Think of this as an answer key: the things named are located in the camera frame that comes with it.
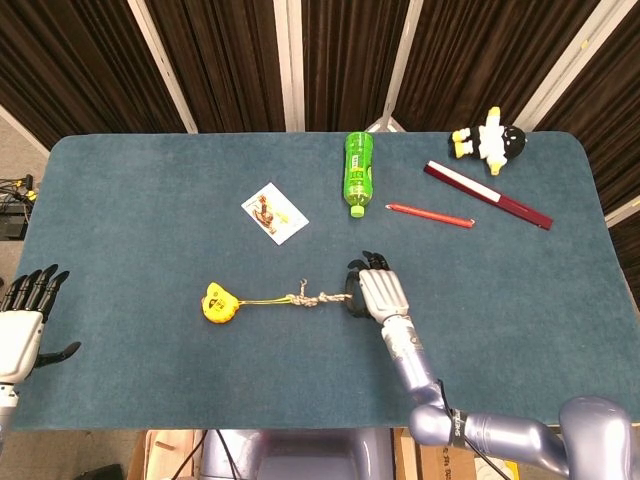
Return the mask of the green plastic bottle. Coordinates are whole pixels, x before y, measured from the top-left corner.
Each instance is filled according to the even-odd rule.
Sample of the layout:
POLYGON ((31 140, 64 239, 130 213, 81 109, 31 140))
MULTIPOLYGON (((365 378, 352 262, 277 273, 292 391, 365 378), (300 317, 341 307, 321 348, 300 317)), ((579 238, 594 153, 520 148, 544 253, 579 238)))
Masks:
POLYGON ((353 218, 362 218, 373 197, 374 138, 352 132, 345 139, 343 197, 353 218))

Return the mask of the small picture card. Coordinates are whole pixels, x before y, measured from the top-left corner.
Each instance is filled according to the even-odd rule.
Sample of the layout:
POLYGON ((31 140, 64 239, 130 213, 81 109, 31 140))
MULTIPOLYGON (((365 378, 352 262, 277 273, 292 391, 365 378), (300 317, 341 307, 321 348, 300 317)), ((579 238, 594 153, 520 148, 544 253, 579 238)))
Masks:
POLYGON ((273 183, 262 187, 241 207, 276 245, 282 245, 309 224, 306 216, 273 183))

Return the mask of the black white plush penguin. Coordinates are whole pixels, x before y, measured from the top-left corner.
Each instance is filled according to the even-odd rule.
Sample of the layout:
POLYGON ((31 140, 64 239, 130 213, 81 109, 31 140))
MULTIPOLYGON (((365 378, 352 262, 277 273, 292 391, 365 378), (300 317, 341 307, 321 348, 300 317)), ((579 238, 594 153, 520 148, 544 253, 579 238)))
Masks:
POLYGON ((510 160, 518 157, 527 144, 526 134, 514 125, 501 123, 501 109, 492 106, 483 124, 451 133, 456 159, 474 156, 483 160, 492 176, 498 176, 510 160))

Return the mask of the white bumpy tray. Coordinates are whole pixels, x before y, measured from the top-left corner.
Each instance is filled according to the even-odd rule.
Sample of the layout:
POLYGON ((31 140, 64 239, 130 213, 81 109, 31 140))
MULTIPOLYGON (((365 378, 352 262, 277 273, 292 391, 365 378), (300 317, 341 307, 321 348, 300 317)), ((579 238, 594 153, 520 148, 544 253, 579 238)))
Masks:
POLYGON ((476 480, 516 480, 517 474, 511 463, 490 457, 488 461, 476 457, 474 459, 476 480))

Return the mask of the dark brown curtain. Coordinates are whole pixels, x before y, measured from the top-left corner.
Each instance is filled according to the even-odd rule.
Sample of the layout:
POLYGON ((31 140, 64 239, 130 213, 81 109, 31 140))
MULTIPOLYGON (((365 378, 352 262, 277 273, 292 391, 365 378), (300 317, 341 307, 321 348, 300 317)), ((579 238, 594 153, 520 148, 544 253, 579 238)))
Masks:
MULTIPOLYGON (((286 128, 274 0, 146 0, 200 133, 286 128)), ((301 0, 305 127, 381 116, 410 0, 301 0)), ((598 0, 424 0, 396 120, 513 121, 598 0)), ((127 0, 0 0, 0 107, 46 149, 186 133, 127 0)))

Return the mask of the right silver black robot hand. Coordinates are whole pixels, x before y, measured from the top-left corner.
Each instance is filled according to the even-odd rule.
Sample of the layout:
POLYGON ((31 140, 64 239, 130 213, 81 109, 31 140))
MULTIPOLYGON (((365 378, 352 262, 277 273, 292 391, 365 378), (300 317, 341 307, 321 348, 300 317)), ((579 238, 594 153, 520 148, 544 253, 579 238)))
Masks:
POLYGON ((363 251, 365 260, 352 260, 347 268, 345 305, 355 318, 371 318, 379 324, 409 316, 409 302, 397 274, 380 253, 363 251))

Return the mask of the light wooden crate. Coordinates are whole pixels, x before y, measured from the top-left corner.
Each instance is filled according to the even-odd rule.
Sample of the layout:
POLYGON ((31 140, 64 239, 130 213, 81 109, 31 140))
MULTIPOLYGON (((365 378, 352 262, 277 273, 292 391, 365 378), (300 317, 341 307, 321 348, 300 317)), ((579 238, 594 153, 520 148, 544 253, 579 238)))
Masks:
POLYGON ((126 480, 196 480, 203 430, 146 430, 137 438, 126 480))

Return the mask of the red candle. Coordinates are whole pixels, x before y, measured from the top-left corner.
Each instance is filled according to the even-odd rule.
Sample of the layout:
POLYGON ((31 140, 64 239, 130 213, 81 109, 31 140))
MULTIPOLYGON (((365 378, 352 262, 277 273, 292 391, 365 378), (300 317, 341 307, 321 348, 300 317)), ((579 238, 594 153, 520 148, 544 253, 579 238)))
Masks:
POLYGON ((470 229, 475 225, 475 221, 473 219, 459 218, 455 216, 432 212, 429 210, 420 209, 417 207, 412 207, 412 206, 398 204, 398 203, 386 204, 385 208, 393 212, 411 215, 411 216, 432 220, 440 223, 445 223, 449 225, 454 225, 454 226, 466 228, 466 229, 470 229))

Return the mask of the silver-blue robot torso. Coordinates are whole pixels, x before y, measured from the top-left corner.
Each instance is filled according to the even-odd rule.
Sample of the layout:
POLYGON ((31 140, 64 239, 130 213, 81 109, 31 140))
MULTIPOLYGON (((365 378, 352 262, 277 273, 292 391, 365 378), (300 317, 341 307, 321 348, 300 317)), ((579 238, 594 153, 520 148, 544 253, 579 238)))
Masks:
POLYGON ((199 472, 199 480, 394 479, 388 428, 210 430, 199 472))

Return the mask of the white frame post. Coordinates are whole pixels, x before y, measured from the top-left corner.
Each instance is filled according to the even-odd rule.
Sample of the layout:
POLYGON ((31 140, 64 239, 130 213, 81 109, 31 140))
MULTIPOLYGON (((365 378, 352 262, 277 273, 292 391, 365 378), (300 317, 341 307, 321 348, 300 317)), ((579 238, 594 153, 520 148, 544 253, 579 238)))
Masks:
POLYGON ((146 0, 127 0, 127 4, 186 132, 189 134, 197 134, 198 127, 196 121, 176 77, 146 0))
POLYGON ((598 4, 552 65, 531 98, 518 114, 514 124, 524 131, 532 131, 563 92, 560 86, 570 70, 588 49, 591 37, 609 16, 615 0, 598 0, 598 4))
POLYGON ((410 0, 409 2, 382 115, 367 128, 369 133, 405 131, 400 123, 393 118, 393 112, 399 98, 423 4, 424 0, 410 0))
POLYGON ((305 82, 301 0, 287 0, 287 18, 295 130, 302 132, 305 130, 305 82))
POLYGON ((605 215, 605 223, 608 228, 613 228, 635 213, 640 212, 640 195, 626 202, 624 205, 605 215))

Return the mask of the blue felt table mat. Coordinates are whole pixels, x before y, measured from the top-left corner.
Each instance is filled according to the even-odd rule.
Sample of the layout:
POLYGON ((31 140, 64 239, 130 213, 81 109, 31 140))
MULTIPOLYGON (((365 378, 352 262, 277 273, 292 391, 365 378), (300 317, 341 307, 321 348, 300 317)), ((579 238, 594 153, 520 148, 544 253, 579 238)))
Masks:
POLYGON ((83 135, 52 149, 19 272, 69 271, 42 347, 81 347, 20 390, 21 429, 393 426, 411 400, 379 326, 341 305, 250 306, 207 321, 211 282, 250 299, 339 292, 378 252, 397 273, 449 401, 556 421, 601 395, 640 420, 640 326, 581 143, 529 136, 491 180, 553 220, 549 231, 424 172, 452 160, 443 133, 374 139, 374 197, 343 200, 341 133, 83 135), (309 220, 282 245, 241 204, 273 183, 309 220), (393 212, 398 203, 461 228, 393 212))

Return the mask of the dark red flat box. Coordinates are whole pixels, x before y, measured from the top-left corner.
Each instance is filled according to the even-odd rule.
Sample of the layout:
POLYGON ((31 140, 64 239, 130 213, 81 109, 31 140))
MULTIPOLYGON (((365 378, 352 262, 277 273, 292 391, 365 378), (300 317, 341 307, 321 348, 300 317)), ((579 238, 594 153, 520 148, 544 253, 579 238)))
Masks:
POLYGON ((435 161, 429 161, 424 172, 539 228, 549 231, 552 227, 550 217, 435 161))

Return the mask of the brown cardboard box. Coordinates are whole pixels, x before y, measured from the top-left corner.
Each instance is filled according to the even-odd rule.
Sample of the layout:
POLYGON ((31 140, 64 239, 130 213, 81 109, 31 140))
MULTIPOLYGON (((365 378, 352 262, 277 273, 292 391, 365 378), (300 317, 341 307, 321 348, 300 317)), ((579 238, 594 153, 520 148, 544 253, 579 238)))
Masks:
POLYGON ((421 446, 407 428, 394 428, 392 435, 395 480, 476 480, 472 452, 421 446))

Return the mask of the yellow toy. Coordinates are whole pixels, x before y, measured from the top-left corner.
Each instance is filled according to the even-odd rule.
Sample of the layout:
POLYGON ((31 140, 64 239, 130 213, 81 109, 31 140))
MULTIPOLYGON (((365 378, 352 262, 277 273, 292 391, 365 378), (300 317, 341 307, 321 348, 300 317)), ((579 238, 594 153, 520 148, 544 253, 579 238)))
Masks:
POLYGON ((204 317, 214 324, 230 322, 243 306, 288 305, 292 303, 292 297, 289 295, 275 299, 242 300, 216 282, 208 285, 201 299, 204 317))

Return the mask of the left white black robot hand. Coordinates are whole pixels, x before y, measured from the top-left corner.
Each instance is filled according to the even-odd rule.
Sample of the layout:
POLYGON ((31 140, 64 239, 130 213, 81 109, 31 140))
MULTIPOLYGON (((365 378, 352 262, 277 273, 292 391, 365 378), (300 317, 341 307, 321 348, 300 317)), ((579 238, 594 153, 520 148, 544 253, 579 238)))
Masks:
POLYGON ((0 298, 0 385, 17 385, 34 369, 61 363, 81 347, 72 342, 58 352, 42 353, 46 323, 61 285, 70 272, 52 264, 15 279, 0 298))

